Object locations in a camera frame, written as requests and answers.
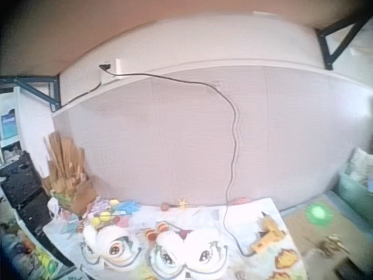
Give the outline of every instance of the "black crate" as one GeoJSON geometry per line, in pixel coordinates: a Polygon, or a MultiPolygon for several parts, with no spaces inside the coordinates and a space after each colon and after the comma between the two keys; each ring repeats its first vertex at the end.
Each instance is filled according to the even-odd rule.
{"type": "Polygon", "coordinates": [[[47,207],[48,201],[48,196],[42,191],[18,211],[19,217],[32,233],[42,232],[43,226],[51,221],[47,207]]]}
{"type": "Polygon", "coordinates": [[[22,208],[42,190],[40,177],[26,152],[19,160],[1,169],[0,177],[6,178],[1,186],[14,209],[22,208]]]}

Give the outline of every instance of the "green container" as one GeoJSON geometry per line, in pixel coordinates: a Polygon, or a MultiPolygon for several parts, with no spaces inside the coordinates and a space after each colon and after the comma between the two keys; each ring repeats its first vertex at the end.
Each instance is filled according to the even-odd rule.
{"type": "Polygon", "coordinates": [[[373,228],[373,192],[369,192],[368,187],[352,180],[348,176],[349,173],[349,167],[346,173],[339,173],[337,193],[373,228]]]}

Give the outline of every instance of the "power outlet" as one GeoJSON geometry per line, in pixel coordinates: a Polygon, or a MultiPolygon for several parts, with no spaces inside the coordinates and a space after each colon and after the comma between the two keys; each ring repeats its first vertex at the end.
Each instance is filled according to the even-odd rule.
{"type": "MultiPolygon", "coordinates": [[[[110,69],[108,72],[113,74],[124,74],[122,69],[122,60],[119,58],[114,58],[112,60],[105,61],[102,64],[110,64],[110,69]]],[[[101,70],[101,84],[107,85],[109,83],[113,83],[117,80],[123,79],[123,76],[113,76],[105,71],[101,70]]]]}

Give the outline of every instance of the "wooden stick bundle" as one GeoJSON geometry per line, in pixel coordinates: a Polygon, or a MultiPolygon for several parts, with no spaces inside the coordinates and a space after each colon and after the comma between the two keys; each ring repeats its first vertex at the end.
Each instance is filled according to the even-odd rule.
{"type": "Polygon", "coordinates": [[[70,137],[61,137],[58,132],[49,134],[44,141],[51,160],[48,161],[50,176],[43,180],[43,186],[72,198],[76,187],[87,180],[84,151],[70,137]]]}

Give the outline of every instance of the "white shelf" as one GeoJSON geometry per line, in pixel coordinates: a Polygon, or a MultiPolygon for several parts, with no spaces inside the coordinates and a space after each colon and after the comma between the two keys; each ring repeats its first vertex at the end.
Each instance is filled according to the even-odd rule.
{"type": "Polygon", "coordinates": [[[0,147],[4,148],[10,144],[20,141],[19,135],[0,140],[0,147]]]}

